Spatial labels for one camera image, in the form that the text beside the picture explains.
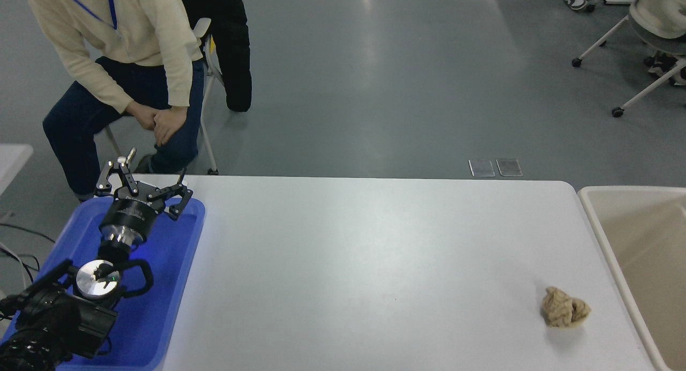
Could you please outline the person's left hand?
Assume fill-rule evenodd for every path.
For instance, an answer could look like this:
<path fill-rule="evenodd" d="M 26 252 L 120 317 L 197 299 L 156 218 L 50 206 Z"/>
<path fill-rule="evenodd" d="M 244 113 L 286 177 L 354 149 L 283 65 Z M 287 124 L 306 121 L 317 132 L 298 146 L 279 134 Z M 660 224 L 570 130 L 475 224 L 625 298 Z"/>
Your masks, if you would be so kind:
<path fill-rule="evenodd" d="M 173 106 L 158 110 L 153 116 L 156 146 L 164 146 L 181 129 L 187 119 L 188 107 Z"/>

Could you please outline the person's right hand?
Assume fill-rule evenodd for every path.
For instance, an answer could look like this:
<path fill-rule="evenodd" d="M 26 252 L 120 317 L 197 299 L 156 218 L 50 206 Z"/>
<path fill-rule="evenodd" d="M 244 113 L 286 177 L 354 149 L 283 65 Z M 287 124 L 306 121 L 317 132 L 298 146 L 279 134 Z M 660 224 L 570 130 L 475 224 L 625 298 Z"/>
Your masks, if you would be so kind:
<path fill-rule="evenodd" d="M 153 131 L 156 126 L 155 117 L 159 110 L 133 100 L 127 105 L 124 112 L 128 115 L 132 115 L 143 129 Z"/>

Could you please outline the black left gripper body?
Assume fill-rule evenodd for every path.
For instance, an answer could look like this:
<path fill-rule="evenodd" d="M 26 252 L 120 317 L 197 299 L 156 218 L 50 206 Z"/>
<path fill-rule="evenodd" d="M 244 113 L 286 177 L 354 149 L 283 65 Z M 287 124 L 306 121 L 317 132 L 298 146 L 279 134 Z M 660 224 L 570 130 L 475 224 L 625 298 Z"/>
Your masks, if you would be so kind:
<path fill-rule="evenodd" d="M 146 195 L 140 199 L 131 195 L 115 194 L 113 203 L 100 224 L 101 236 L 107 238 L 130 230 L 138 238 L 147 238 L 161 212 L 161 198 L 148 200 Z"/>

